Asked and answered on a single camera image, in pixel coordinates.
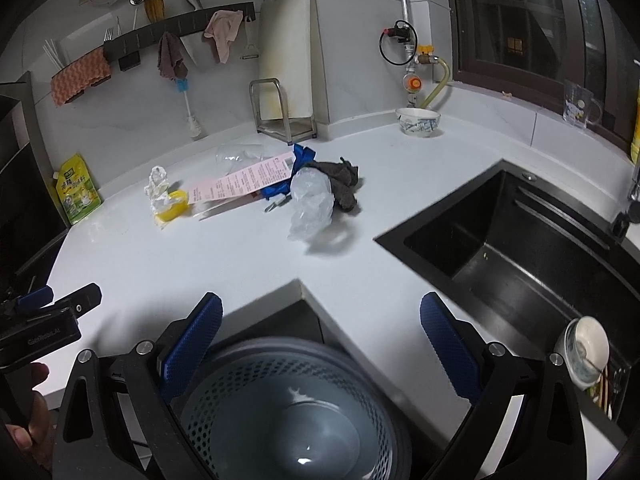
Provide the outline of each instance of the kitchen countertop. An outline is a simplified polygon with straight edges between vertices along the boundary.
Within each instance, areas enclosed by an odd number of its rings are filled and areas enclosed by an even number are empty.
[[[81,340],[43,359],[51,374],[38,389],[43,394],[63,389],[81,349],[119,354],[142,339],[156,339],[207,291],[223,301],[221,338],[302,297],[383,391],[445,444],[469,403],[456,396],[420,326],[420,299],[435,289],[373,238],[502,158],[553,182],[604,218],[612,218],[617,204],[584,177],[517,140],[448,116],[440,131],[417,139],[393,124],[331,142],[304,142],[316,150],[317,160],[343,156],[358,165],[362,179],[357,213],[334,214],[313,245],[287,240],[290,205],[265,214],[266,203],[258,201],[203,221],[178,218],[161,230],[143,192],[146,182],[106,200],[70,230],[49,279],[56,298],[95,282],[102,304],[79,320]],[[259,142],[273,155],[285,151],[282,143],[257,134],[236,142]],[[166,169],[170,180],[185,185],[222,175],[215,149]],[[636,231],[630,237],[637,237]],[[485,340],[495,339],[441,297],[454,316],[472,322]],[[500,460],[519,402],[512,401],[486,472]],[[582,419],[588,478],[596,479],[617,450]]]

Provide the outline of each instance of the human hand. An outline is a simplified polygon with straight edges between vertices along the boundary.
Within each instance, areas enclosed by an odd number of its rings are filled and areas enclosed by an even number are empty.
[[[43,383],[48,376],[49,368],[47,365],[43,363],[31,364],[33,386]],[[28,432],[20,426],[11,424],[7,424],[6,428],[22,452],[30,454],[38,464],[51,471],[55,428],[47,403],[41,394],[34,392]]]

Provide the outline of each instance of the sink basin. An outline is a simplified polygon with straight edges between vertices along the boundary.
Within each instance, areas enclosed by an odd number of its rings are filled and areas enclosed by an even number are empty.
[[[493,336],[543,358],[575,317],[607,332],[612,420],[580,409],[621,447],[640,417],[640,251],[552,184],[502,161],[377,238]]]

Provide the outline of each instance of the blue and white bowl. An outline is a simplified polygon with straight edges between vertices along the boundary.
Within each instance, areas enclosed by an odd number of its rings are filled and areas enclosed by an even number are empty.
[[[424,108],[398,108],[396,117],[407,135],[429,137],[440,124],[440,114]]]

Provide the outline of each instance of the cutting board rack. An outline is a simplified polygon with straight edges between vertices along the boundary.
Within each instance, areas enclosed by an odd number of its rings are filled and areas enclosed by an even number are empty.
[[[260,117],[260,97],[256,87],[261,84],[275,85],[280,100],[282,120],[263,120]],[[311,115],[311,117],[295,118],[293,120],[289,117],[287,94],[277,78],[255,79],[251,81],[249,83],[249,95],[251,96],[251,106],[254,110],[255,129],[258,133],[267,134],[274,139],[282,140],[289,146],[296,142],[302,142],[302,140],[315,139],[318,136],[318,126],[316,125],[315,116]]]

